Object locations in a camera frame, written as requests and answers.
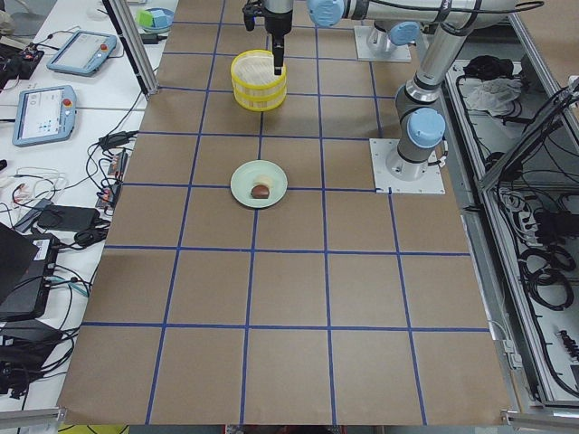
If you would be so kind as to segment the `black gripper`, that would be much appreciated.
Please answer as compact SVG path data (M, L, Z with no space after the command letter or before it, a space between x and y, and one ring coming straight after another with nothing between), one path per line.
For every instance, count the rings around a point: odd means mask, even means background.
M271 52L275 75L281 75L284 67L284 36L290 32L290 12L273 13L264 11L266 31L272 36Z

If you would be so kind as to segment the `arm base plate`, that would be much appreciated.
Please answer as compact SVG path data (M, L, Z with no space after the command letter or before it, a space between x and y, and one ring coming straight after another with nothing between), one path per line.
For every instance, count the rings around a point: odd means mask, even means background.
M418 28L413 23L399 23L390 31L356 26L354 33L358 60L410 62L409 45L414 42Z
M439 158L432 151L427 161L409 163L398 153L398 139L369 140L375 191L394 194L445 194Z

